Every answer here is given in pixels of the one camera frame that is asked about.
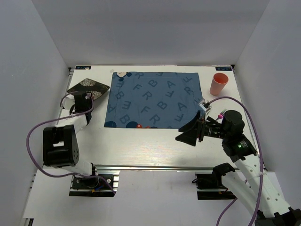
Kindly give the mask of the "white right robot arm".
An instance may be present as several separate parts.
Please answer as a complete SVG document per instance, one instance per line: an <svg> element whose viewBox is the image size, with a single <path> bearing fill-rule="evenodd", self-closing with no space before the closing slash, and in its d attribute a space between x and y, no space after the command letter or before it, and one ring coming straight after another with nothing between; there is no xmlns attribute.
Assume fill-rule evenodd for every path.
<svg viewBox="0 0 301 226"><path fill-rule="evenodd" d="M242 115L229 110L221 123L212 118L204 118L197 113L186 125L179 129L177 141L195 146L205 136L222 139L224 152L246 178L229 163L213 168L212 181L216 187L226 187L241 201L250 214L255 214L257 226L299 226L300 209L293 209L273 186L264 170L261 170L260 157L251 142L243 134L245 123Z"/></svg>

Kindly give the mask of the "right blue table label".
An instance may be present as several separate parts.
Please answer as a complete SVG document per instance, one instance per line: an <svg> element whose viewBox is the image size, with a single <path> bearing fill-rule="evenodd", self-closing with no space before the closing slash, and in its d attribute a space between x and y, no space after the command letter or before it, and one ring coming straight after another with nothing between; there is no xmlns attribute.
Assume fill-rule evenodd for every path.
<svg viewBox="0 0 301 226"><path fill-rule="evenodd" d="M216 71L232 71L231 67L216 67Z"/></svg>

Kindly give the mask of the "blue table label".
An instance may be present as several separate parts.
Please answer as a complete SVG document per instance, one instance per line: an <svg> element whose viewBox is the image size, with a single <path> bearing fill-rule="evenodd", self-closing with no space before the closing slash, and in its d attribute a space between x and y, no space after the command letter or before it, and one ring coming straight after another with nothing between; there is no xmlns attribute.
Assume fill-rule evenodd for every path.
<svg viewBox="0 0 301 226"><path fill-rule="evenodd" d="M90 70L91 66L90 65L78 65L75 67L75 70Z"/></svg>
<svg viewBox="0 0 301 226"><path fill-rule="evenodd" d="M216 71L232 71L231 67L216 67Z"/></svg>

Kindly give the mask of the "black floral square plate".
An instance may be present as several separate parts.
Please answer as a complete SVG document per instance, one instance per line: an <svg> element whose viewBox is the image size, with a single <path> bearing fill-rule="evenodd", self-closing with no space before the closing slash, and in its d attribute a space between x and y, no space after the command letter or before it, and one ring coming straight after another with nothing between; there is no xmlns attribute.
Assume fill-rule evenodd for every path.
<svg viewBox="0 0 301 226"><path fill-rule="evenodd" d="M97 82L95 80L85 78L80 81L78 84L74 85L70 89L67 90L67 93L91 93L94 100L100 98L103 94L105 94L110 89L110 86Z"/></svg>

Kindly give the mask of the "silver fork pink band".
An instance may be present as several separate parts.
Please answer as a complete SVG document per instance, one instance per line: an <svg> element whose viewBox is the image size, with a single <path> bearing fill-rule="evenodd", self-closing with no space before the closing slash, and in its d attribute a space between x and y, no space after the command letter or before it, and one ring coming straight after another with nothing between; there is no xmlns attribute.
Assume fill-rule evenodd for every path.
<svg viewBox="0 0 301 226"><path fill-rule="evenodd" d="M207 119L208 119L208 120L214 120L214 121L222 120L223 117L224 117L224 115L225 115L225 113L226 113L226 111L227 111L227 110L224 109L224 110L217 116L216 119L211 118L211 117L208 117Z"/></svg>

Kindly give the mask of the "left blue table label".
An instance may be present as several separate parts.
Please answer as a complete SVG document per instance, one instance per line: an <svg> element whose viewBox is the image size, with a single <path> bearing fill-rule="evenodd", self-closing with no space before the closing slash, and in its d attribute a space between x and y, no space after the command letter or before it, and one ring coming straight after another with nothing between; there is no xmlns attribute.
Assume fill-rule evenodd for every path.
<svg viewBox="0 0 301 226"><path fill-rule="evenodd" d="M90 70L91 66L90 65L78 65L75 67L75 70Z"/></svg>

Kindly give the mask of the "blue cartoon print cloth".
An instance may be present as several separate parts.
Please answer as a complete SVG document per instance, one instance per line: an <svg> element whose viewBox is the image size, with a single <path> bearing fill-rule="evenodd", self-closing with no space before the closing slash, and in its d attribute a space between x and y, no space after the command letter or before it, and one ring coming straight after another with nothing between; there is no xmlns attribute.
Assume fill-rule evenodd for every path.
<svg viewBox="0 0 301 226"><path fill-rule="evenodd" d="M179 129L202 97L198 73L114 72L104 126Z"/></svg>

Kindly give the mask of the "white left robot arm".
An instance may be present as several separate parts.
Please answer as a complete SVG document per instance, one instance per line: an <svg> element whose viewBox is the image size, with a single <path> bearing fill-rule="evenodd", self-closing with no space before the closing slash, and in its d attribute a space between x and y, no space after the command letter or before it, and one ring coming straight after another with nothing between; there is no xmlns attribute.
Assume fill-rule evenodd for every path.
<svg viewBox="0 0 301 226"><path fill-rule="evenodd" d="M62 168L83 177L90 188L99 184L99 176L92 163L80 158L76 134L86 127L92 119L94 108L91 92L75 93L74 111L69 118L60 120L56 126L43 130L43 162L53 168Z"/></svg>

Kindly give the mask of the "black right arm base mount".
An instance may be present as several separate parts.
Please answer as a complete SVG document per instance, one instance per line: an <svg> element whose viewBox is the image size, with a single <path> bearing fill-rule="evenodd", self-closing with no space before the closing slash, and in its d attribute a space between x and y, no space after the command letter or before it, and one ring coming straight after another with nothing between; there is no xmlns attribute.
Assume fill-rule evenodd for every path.
<svg viewBox="0 0 301 226"><path fill-rule="evenodd" d="M198 200L234 200L236 198L213 174L196 174L192 183L196 185Z"/></svg>

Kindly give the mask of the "pink plastic cup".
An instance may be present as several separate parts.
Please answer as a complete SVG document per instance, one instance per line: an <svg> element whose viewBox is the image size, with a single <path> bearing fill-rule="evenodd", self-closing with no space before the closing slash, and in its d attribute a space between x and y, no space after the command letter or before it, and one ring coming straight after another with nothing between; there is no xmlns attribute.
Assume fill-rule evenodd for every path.
<svg viewBox="0 0 301 226"><path fill-rule="evenodd" d="M219 95L228 81L229 78L227 75L223 73L216 73L212 79L211 87L209 90L210 94L213 96Z"/></svg>

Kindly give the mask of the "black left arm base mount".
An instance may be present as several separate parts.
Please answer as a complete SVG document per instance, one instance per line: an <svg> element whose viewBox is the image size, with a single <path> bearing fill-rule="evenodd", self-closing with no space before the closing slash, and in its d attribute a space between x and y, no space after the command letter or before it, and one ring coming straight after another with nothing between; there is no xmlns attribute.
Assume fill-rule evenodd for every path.
<svg viewBox="0 0 301 226"><path fill-rule="evenodd" d="M100 174L107 183L117 191L119 171L101 171ZM113 191L106 182L97 178L72 177L69 196L71 197L114 197Z"/></svg>

